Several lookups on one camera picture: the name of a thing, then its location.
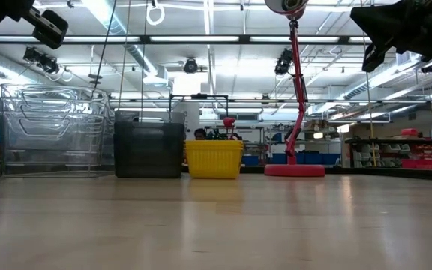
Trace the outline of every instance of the yellow plastic basket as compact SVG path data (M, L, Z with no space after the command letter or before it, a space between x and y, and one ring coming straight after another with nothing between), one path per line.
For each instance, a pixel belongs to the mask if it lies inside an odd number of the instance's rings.
M198 179L236 179L242 151L241 141L187 141L189 174Z

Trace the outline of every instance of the metal rack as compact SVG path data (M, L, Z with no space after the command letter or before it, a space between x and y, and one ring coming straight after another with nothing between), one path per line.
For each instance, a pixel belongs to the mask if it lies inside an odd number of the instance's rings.
M432 161L432 140L348 139L345 143L349 144L351 168L374 166L372 145L375 145L377 167L401 168L405 161Z

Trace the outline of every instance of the ceiling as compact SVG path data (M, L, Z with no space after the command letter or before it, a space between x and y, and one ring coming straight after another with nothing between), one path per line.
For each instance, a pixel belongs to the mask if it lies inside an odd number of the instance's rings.
M395 0L375 0L375 5L391 4ZM98 21L81 1L72 1L74 8L67 6L66 0L36 1L40 11L49 8L65 18L69 23L68 35L94 35L104 36L107 30ZM151 1L117 1L116 16L121 22L128 21L127 31L130 35L288 35L289 20L281 15L271 12L263 0L214 0L214 8L211 0L159 0L165 11L165 17L158 25L150 25L146 20L146 5L151 6ZM371 1L363 1L363 5L370 5ZM364 33L350 19L350 8L361 5L359 0L310 0L305 15L299 21L300 35L319 36L343 36L361 37ZM151 12L151 18L156 20L158 10ZM0 35L31 35L32 25L22 20L14 22L5 19L0 24ZM25 67L28 64L23 60L26 50L25 44L0 43L0 55ZM58 63L73 73L73 79L65 82L62 79L58 83L71 86L92 86L88 74L98 72L98 64L103 56L100 74L103 76L99 89L108 92L146 92L147 98L157 98L161 95L168 96L167 87L155 86L143 83L144 74L129 54L125 55L122 45L95 45L92 59L92 45L63 45L59 49L51 50L44 45L31 45L43 53L56 57ZM286 77L283 80L275 76L275 64L277 58L289 44L148 44L139 45L139 48L156 65L162 65L168 70L172 80L181 74L182 63L187 58L195 58L198 65L205 67L205 75L202 75L201 91L210 93L211 87L207 70L211 65L214 74L214 93L230 95L234 98L261 98L263 94L270 94L271 98L294 98L295 90L292 82ZM365 46L362 45L310 45L300 46L300 53L304 77L307 83L308 98L311 99L336 99L344 92L348 92L358 82L366 80L366 73L361 72ZM388 67L396 61L395 51L390 51L385 58ZM400 90L414 86L417 83L429 80L431 74L417 72L417 68L403 70L397 76L386 76L380 79L376 85L370 83L372 99L384 99ZM37 67L30 69L42 74ZM432 91L428 87L425 93ZM416 89L411 93L398 98L418 99L422 98L422 90ZM363 93L353 97L354 99L368 99L368 94ZM324 103L315 103L320 107ZM286 108L294 107L291 103ZM331 113L345 113L359 110L364 114L360 105L337 104L331 108Z

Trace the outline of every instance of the security camera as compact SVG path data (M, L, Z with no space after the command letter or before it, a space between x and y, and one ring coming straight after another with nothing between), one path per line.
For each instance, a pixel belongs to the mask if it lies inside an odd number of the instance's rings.
M293 51L291 49L284 49L284 51L281 53L280 58L277 59L274 72L278 76L285 75L290 70L292 63L293 63Z
M195 58L189 58L184 64L184 72L187 74L194 74L198 71L198 64Z

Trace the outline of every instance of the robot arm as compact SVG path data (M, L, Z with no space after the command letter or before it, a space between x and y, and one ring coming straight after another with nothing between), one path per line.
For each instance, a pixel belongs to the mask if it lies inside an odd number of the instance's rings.
M288 164L296 164L296 138L302 131L303 118L306 113L306 102L308 100L306 94L305 78L302 74L301 60L299 57L298 44L298 20L305 14L306 4L308 0L265 0L269 9L277 14L285 15L289 20L289 30L292 46L292 61L294 62L295 73L292 74L292 81L296 98L298 100L298 118L291 134L286 135L286 155L288 156Z
M398 53L411 51L432 59L432 0L354 7L351 18L373 41L366 50L363 71L374 71L392 47Z
M17 22L23 18L34 26L33 37L51 49L59 48L68 31L68 23L51 10L40 14L33 7L34 3L35 0L0 0L0 22L5 17Z

